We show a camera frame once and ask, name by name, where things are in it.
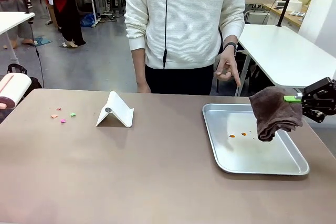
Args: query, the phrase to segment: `white triangular object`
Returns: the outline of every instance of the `white triangular object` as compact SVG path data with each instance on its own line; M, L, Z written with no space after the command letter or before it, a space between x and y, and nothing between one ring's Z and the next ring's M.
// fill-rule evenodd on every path
M126 127L132 126L134 109L130 109L127 104L120 98L120 96L114 91L110 92L107 103L101 109L96 127L110 113L112 113Z

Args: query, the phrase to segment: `hand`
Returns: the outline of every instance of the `hand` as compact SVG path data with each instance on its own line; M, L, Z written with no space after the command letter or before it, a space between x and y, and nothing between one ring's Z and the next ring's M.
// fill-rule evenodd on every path
M150 94L152 93L150 87L148 86L147 82L144 84L138 84L138 93Z
M220 81L228 81L231 76L235 78L237 85L240 86L237 62L235 60L235 48L233 46L228 46L225 48L224 52L220 54L216 77Z

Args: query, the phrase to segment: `ribbed white sweater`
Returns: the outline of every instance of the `ribbed white sweater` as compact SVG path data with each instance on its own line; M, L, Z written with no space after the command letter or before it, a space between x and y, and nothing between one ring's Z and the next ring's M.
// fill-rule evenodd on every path
M131 50L145 48L146 64L163 68L166 0L126 0L125 23ZM168 0L166 69L214 63L223 39L239 38L245 0Z

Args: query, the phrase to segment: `concrete floor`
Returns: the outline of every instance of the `concrete floor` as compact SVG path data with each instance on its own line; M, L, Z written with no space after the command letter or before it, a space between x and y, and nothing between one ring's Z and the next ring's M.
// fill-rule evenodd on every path
M86 45L77 49L61 48L61 33L53 25L46 26L49 16L45 4L32 0L35 19L34 36L43 36L52 43L37 47L44 74L44 87L50 89L75 89L136 92L133 62L126 38L124 17L116 22L98 24L96 28L82 28ZM0 75L5 75L11 63L9 52L2 48L4 38L0 36ZM40 65L34 47L20 45L15 50L20 64L28 70L28 75L42 83ZM242 95L247 96L247 87ZM219 94L216 81L211 95L233 96L235 83L221 82ZM327 147L336 156L335 130L317 129Z

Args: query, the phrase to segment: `brown cloth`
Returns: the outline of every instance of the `brown cloth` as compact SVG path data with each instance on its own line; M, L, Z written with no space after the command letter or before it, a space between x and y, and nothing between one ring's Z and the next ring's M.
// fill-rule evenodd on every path
M258 138L270 142L277 130L294 131L302 124L302 105L287 103L284 96L288 95L280 87L267 87L250 97L253 113L257 118Z

